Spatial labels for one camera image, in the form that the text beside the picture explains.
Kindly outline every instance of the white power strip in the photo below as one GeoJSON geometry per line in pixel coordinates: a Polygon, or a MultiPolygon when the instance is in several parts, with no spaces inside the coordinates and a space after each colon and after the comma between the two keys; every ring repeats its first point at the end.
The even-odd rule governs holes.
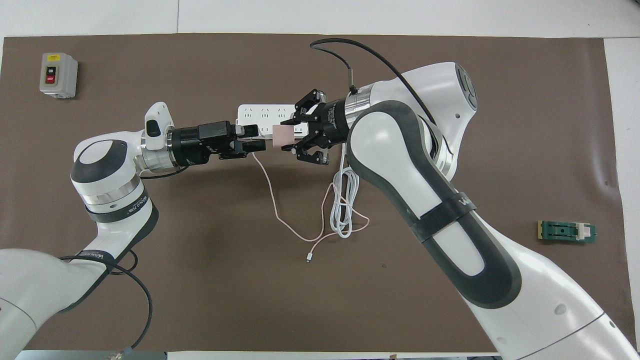
{"type": "MultiPolygon", "coordinates": [[[[238,106],[236,125],[258,125],[259,136],[253,139],[273,139],[273,126],[291,118],[296,111],[294,105],[277,104],[243,104],[238,106]]],[[[302,123],[293,127],[296,138],[303,138],[308,134],[308,126],[302,123]]]]}

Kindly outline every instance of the pink cable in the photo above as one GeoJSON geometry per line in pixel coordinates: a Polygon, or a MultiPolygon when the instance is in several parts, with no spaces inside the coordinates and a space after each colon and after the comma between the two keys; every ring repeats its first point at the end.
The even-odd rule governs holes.
{"type": "MultiPolygon", "coordinates": [[[[320,241],[323,241],[324,239],[328,238],[331,235],[336,235],[338,233],[334,232],[334,233],[330,233],[327,235],[322,236],[322,233],[324,232],[324,202],[326,201],[326,197],[327,195],[329,195],[329,190],[331,188],[333,188],[334,191],[336,191],[335,185],[333,183],[330,183],[329,186],[326,189],[326,192],[324,193],[324,198],[322,199],[322,204],[320,205],[320,214],[322,215],[322,230],[320,230],[320,234],[315,238],[315,239],[307,239],[302,237],[300,234],[298,234],[289,224],[287,224],[284,220],[282,220],[280,218],[280,215],[278,215],[278,208],[276,206],[276,199],[275,196],[273,195],[273,187],[271,186],[271,180],[269,178],[269,174],[267,174],[267,170],[265,170],[264,166],[262,165],[262,163],[260,162],[260,160],[258,160],[258,157],[255,155],[254,152],[251,153],[251,155],[253,156],[253,158],[255,159],[255,161],[258,163],[258,165],[260,165],[260,168],[262,169],[262,172],[264,173],[264,176],[267,178],[267,184],[269,185],[269,192],[271,194],[271,201],[273,201],[273,211],[276,214],[276,219],[278,219],[278,221],[280,221],[281,223],[283,223],[284,226],[286,226],[287,228],[289,228],[289,230],[291,230],[292,233],[294,233],[297,237],[299,237],[300,239],[306,241],[306,242],[313,242],[315,241],[316,243],[314,244],[313,247],[311,247],[311,251],[309,251],[309,254],[313,254],[314,249],[316,248],[316,246],[318,246],[318,244],[320,243],[320,241]]],[[[352,207],[351,204],[349,204],[347,202],[347,200],[345,198],[342,197],[342,195],[340,195],[340,198],[345,202],[345,204],[347,204],[349,206],[349,208],[351,208],[351,210],[356,213],[358,216],[360,216],[361,218],[364,218],[367,220],[367,223],[364,224],[363,227],[360,227],[358,229],[355,229],[353,232],[355,233],[356,231],[360,231],[364,228],[366,228],[367,226],[369,226],[369,222],[371,222],[371,220],[364,216],[363,214],[359,213],[356,211],[356,209],[354,209],[352,207]]]]}

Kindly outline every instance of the white cable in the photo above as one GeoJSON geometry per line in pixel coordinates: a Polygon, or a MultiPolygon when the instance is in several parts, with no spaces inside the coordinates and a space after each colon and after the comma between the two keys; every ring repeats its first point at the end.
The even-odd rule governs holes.
{"type": "Polygon", "coordinates": [[[264,168],[264,165],[262,165],[262,163],[260,162],[260,160],[258,160],[258,157],[255,155],[254,152],[251,153],[251,155],[253,156],[253,158],[255,159],[255,161],[258,163],[258,165],[260,166],[260,168],[262,169],[262,173],[264,174],[264,177],[267,179],[267,184],[269,185],[269,194],[271,195],[271,201],[273,202],[273,211],[276,215],[276,219],[278,219],[279,222],[283,223],[284,226],[286,226],[289,230],[291,230],[292,233],[294,233],[297,237],[299,237],[300,239],[307,241],[307,242],[314,242],[314,246],[311,247],[311,250],[309,251],[309,253],[307,254],[307,263],[311,261],[311,257],[314,255],[314,249],[316,248],[316,246],[318,246],[318,244],[320,244],[320,241],[323,241],[324,239],[328,238],[331,235],[335,235],[335,234],[339,234],[336,232],[333,233],[329,233],[323,236],[324,233],[324,202],[326,201],[327,195],[329,195],[329,190],[331,190],[333,188],[333,191],[338,194],[338,196],[345,201],[346,206],[349,208],[349,213],[354,212],[356,213],[358,216],[362,217],[363,219],[365,219],[367,221],[366,224],[364,224],[362,227],[359,227],[358,229],[355,230],[351,230],[351,233],[355,233],[357,231],[360,231],[362,229],[365,229],[367,226],[369,226],[369,222],[371,222],[371,220],[364,216],[363,214],[359,213],[357,210],[353,209],[351,204],[348,204],[346,201],[347,199],[343,198],[342,195],[340,195],[340,192],[337,191],[335,184],[330,183],[329,187],[327,187],[326,192],[324,193],[324,198],[322,200],[322,204],[320,205],[320,214],[322,216],[322,229],[320,230],[320,234],[318,234],[318,236],[315,239],[307,239],[302,237],[300,234],[298,234],[289,224],[287,224],[287,222],[285,222],[284,220],[282,220],[280,218],[280,215],[278,214],[278,206],[276,206],[276,198],[273,195],[273,187],[271,186],[271,180],[269,178],[269,174],[267,174],[267,170],[264,168]]]}
{"type": "Polygon", "coordinates": [[[331,229],[343,239],[351,236],[353,232],[353,221],[351,219],[352,207],[350,204],[356,199],[358,188],[360,187],[360,177],[356,175],[351,167],[344,167],[344,158],[347,154],[345,144],[342,144],[342,156],[340,157],[340,170],[333,176],[333,185],[335,186],[333,196],[333,207],[331,208],[330,224],[331,229]],[[341,199],[343,177],[346,177],[345,198],[346,202],[341,199]]]}

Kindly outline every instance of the switch box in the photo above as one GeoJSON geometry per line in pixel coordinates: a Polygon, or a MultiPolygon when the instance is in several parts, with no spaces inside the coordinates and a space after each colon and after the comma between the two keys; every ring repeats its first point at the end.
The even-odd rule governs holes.
{"type": "Polygon", "coordinates": [[[78,62],[65,53],[45,53],[40,67],[40,91],[59,99],[76,96],[78,62]]]}

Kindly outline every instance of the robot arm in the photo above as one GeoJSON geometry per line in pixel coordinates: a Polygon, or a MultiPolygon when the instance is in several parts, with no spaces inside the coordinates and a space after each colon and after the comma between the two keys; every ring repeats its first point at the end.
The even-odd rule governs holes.
{"type": "MultiPolygon", "coordinates": [[[[165,103],[158,102],[145,115],[144,130],[82,141],[71,180],[98,233],[78,256],[117,264],[153,230],[158,210],[141,174],[204,164],[212,154],[244,158],[265,149],[263,140],[240,140],[257,133],[257,126],[227,121],[175,129],[165,103]]],[[[84,300],[111,270],[90,260],[66,263],[32,250],[0,250],[0,360],[15,358],[47,319],[84,300]]]]}
{"type": "Polygon", "coordinates": [[[314,90],[310,95],[321,94],[317,108],[302,113],[309,109],[307,95],[295,118],[284,122],[309,122],[309,135],[283,150],[326,164],[326,153],[305,158],[306,151],[346,142],[351,168],[387,195],[504,359],[639,359],[571,277],[488,225],[449,182],[464,129],[476,112],[468,74],[454,63],[440,63],[405,77],[437,124],[425,121],[397,78],[329,103],[314,90]]]}
{"type": "Polygon", "coordinates": [[[395,205],[504,359],[638,359],[595,301],[547,258],[490,227],[437,168],[404,103],[363,112],[348,139],[353,170],[395,205]]]}

